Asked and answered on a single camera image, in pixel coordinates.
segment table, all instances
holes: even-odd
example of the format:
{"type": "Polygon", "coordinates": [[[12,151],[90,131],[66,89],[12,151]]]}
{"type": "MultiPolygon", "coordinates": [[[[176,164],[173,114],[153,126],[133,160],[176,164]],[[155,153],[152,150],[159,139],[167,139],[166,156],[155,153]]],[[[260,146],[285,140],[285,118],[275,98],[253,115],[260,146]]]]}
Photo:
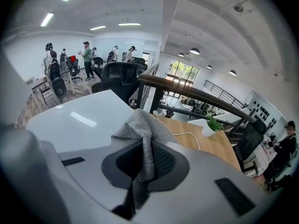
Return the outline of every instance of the table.
{"type": "Polygon", "coordinates": [[[190,105],[185,105],[185,104],[183,104],[183,108],[184,108],[185,110],[191,111],[193,107],[190,106],[190,105]]]}
{"type": "MultiPolygon", "coordinates": [[[[71,74],[70,74],[69,71],[67,71],[67,72],[68,72],[68,76],[69,76],[69,80],[70,80],[70,84],[71,84],[71,91],[72,91],[73,95],[75,95],[74,87],[73,87],[73,84],[71,82],[71,74]]],[[[43,77],[43,78],[38,79],[38,80],[36,80],[33,83],[28,85],[29,88],[31,89],[33,100],[36,103],[36,105],[37,105],[40,112],[43,112],[43,110],[42,110],[42,107],[41,107],[40,103],[38,102],[38,99],[37,99],[36,95],[34,94],[34,91],[38,90],[41,86],[45,85],[47,82],[48,82],[47,77],[43,77]]]]}
{"type": "MultiPolygon", "coordinates": [[[[28,121],[26,128],[38,139],[51,142],[58,153],[90,149],[110,145],[111,135],[120,129],[133,112],[114,92],[107,90],[40,113],[28,121]]],[[[174,134],[193,133],[202,151],[212,153],[240,170],[233,148],[223,131],[206,138],[201,133],[201,126],[162,116],[159,119],[174,134]]],[[[183,146],[198,149],[191,135],[176,136],[176,139],[183,146]]]]}
{"type": "MultiPolygon", "coordinates": [[[[267,169],[268,165],[277,154],[274,151],[274,148],[267,148],[266,145],[263,143],[257,146],[253,153],[255,157],[250,162],[256,161],[258,175],[261,175],[267,169]]],[[[249,177],[254,177],[256,176],[256,172],[255,170],[252,170],[248,172],[246,175],[249,177]]]]}
{"type": "MultiPolygon", "coordinates": [[[[233,165],[236,169],[241,170],[235,152],[223,131],[218,131],[212,136],[206,138],[202,135],[203,127],[193,124],[188,124],[175,119],[169,119],[159,116],[159,120],[173,133],[193,133],[199,142],[201,151],[214,154],[226,162],[233,165]]],[[[184,134],[175,136],[179,143],[185,147],[198,149],[195,138],[192,135],[184,134]]]]}

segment white cable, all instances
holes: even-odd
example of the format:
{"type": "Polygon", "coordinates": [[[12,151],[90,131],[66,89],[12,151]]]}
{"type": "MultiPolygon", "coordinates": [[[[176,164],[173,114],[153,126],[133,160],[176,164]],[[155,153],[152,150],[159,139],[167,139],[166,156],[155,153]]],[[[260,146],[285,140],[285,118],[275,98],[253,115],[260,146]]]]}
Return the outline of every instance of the white cable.
{"type": "MultiPolygon", "coordinates": [[[[165,124],[164,124],[161,120],[159,120],[159,117],[158,117],[158,115],[157,115],[157,114],[158,114],[157,110],[154,110],[153,113],[154,113],[154,115],[156,116],[157,120],[158,120],[161,124],[163,124],[163,125],[165,126],[165,124]]],[[[195,138],[195,140],[196,140],[198,150],[200,150],[199,142],[198,142],[197,138],[195,137],[195,135],[194,135],[193,133],[189,133],[189,132],[186,132],[186,133],[178,133],[178,134],[174,134],[173,136],[180,136],[180,135],[183,135],[183,134],[190,134],[190,135],[192,135],[192,136],[195,138]]]]}

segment potted plant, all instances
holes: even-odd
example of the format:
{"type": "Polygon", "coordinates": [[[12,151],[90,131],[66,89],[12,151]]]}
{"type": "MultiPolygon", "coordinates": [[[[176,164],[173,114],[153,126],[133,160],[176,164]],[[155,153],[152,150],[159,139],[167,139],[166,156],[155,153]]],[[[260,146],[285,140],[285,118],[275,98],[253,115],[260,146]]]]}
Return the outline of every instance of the potted plant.
{"type": "Polygon", "coordinates": [[[210,137],[218,130],[223,130],[222,124],[217,122],[213,116],[207,115],[207,117],[208,120],[205,122],[204,127],[201,131],[205,137],[210,137]]]}

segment black jacket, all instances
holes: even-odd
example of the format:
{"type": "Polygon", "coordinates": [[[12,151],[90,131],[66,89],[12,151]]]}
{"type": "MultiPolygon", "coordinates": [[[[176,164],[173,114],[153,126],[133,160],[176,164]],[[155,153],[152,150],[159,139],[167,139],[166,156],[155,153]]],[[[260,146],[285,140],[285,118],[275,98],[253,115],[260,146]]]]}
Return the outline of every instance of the black jacket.
{"type": "Polygon", "coordinates": [[[274,168],[280,168],[289,162],[290,154],[293,154],[297,148],[296,134],[287,136],[279,143],[279,146],[274,148],[277,153],[272,160],[274,168]]]}

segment black pants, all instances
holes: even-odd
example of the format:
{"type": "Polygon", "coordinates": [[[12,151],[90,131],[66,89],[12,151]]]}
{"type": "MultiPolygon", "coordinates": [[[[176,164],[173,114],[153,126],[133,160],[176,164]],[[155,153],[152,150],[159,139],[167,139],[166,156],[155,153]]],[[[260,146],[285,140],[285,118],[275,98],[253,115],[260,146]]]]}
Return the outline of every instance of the black pants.
{"type": "Polygon", "coordinates": [[[89,74],[93,76],[92,62],[84,62],[84,67],[85,67],[87,78],[90,78],[89,74]]]}

